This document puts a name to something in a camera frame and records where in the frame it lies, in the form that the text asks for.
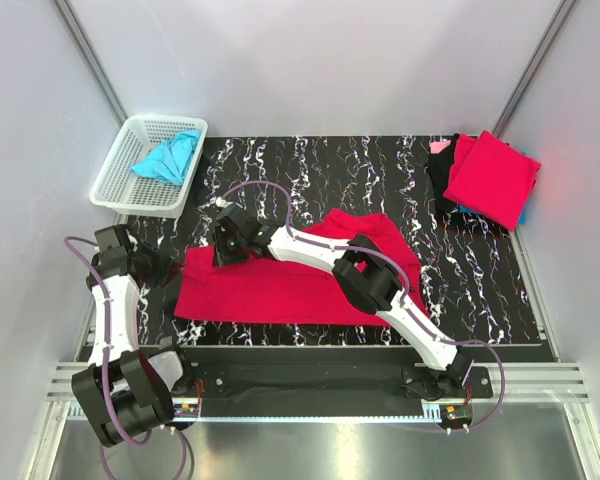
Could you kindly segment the cyan crumpled t shirt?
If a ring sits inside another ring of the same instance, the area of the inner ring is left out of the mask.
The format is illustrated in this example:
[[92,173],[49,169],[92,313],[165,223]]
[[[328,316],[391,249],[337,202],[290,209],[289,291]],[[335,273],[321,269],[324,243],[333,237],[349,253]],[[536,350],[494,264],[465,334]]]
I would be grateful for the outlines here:
[[162,140],[143,160],[131,167],[131,172],[141,178],[183,186],[200,138],[200,131],[189,130],[179,132],[170,140]]

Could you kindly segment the folded black t shirt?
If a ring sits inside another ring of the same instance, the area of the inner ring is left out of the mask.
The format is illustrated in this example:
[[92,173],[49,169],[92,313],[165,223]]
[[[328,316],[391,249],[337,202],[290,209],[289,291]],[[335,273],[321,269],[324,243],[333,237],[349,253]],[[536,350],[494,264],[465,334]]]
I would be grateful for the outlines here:
[[454,164],[454,154],[459,135],[451,137],[451,144],[439,154],[428,153],[426,171],[433,188],[435,210],[437,216],[449,214],[456,208],[456,203],[444,197],[449,185],[451,167]]

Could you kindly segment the left aluminium corner post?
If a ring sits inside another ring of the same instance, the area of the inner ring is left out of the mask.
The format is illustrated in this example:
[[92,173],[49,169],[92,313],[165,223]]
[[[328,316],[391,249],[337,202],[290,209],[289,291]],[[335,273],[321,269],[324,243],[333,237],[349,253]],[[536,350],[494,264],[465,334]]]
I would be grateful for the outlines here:
[[126,109],[99,60],[96,50],[93,47],[72,2],[68,0],[51,0],[51,4],[59,15],[61,23],[75,45],[109,111],[116,122],[119,125],[122,125],[128,118]]

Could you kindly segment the aluminium frame rail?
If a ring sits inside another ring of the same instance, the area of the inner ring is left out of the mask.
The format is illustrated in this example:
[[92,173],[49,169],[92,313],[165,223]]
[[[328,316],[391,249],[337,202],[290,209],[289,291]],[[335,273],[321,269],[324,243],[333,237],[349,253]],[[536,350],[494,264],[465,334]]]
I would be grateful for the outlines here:
[[[72,401],[70,381],[87,367],[85,362],[57,364],[46,401]],[[589,396],[579,367],[575,363],[504,363],[504,398],[514,403],[585,403]]]

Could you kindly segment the red polo shirt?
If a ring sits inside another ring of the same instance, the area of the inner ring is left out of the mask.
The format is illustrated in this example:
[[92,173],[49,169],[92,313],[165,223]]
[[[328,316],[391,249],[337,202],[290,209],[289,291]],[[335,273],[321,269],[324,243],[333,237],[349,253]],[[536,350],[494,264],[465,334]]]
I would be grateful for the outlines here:
[[[353,216],[331,210],[324,220],[304,230],[332,239],[369,237],[404,269],[410,298],[422,311],[421,263],[396,225],[383,213]],[[377,316],[349,304],[328,273],[294,262],[251,259],[228,267],[212,265],[211,246],[189,248],[175,316],[189,321],[258,324],[384,326]]]

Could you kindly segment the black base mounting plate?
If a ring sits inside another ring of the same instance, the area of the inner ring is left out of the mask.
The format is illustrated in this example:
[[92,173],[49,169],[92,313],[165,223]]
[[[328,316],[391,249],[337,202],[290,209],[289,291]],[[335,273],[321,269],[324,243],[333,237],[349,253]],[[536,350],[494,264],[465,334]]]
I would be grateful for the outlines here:
[[206,419],[317,421],[417,416],[425,400],[491,400],[495,382],[473,366],[470,393],[440,394],[411,347],[185,346],[203,382]]

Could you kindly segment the right aluminium corner post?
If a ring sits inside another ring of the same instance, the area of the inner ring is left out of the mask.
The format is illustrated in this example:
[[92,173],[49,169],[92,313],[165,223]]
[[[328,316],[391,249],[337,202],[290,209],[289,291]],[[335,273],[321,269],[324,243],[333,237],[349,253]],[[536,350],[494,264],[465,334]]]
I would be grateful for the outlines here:
[[579,4],[579,0],[561,0],[558,3],[492,129],[496,137],[500,138],[508,129]]

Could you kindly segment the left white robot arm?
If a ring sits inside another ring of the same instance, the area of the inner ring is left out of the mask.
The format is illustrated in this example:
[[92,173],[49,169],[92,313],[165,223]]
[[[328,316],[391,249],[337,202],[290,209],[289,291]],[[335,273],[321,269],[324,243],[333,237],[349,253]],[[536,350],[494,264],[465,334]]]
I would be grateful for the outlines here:
[[69,236],[65,245],[85,263],[95,302],[95,337],[87,367],[71,378],[71,389],[104,447],[148,442],[154,428],[174,418],[172,394],[195,386],[196,372],[172,342],[146,356],[139,347],[137,313],[141,287],[163,286],[178,264],[138,239],[124,224],[105,227],[86,243],[86,259]]

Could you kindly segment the white plastic laundry basket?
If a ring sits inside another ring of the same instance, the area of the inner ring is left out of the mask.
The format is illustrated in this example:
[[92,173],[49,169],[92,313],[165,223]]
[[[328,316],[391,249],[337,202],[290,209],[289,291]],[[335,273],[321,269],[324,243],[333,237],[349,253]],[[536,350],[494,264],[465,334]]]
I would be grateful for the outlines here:
[[122,215],[179,218],[207,132],[208,124],[200,118],[128,118],[91,188],[91,203]]

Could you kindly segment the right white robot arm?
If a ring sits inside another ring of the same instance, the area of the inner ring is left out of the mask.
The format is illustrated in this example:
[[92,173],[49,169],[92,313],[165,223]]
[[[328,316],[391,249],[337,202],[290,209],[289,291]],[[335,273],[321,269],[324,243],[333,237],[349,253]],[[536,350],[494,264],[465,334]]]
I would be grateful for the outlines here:
[[234,202],[216,201],[214,262],[234,265],[250,257],[295,263],[331,275],[356,310],[387,322],[414,347],[428,368],[425,382],[446,396],[470,383],[473,359],[444,334],[409,295],[401,267],[367,236],[351,240],[307,234],[288,225],[265,224]]

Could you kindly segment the aluminium corner post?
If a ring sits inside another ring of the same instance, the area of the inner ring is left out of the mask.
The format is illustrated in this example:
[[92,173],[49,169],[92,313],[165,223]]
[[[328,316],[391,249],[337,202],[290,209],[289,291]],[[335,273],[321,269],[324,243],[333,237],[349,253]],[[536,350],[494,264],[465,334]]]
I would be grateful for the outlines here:
[[561,0],[558,3],[492,129],[496,137],[500,138],[508,129],[579,4],[579,0]]
[[128,118],[126,109],[99,60],[96,50],[93,47],[72,2],[68,0],[51,0],[51,4],[59,15],[61,23],[75,45],[109,111],[116,122],[119,125],[122,125]]

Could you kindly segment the folded pink t shirt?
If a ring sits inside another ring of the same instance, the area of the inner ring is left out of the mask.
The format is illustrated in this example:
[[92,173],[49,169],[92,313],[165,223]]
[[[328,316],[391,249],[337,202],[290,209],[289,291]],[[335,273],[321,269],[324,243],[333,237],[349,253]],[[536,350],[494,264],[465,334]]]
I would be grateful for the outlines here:
[[429,151],[430,151],[431,154],[439,154],[445,148],[447,148],[450,144],[451,144],[450,140],[432,141],[429,144]]

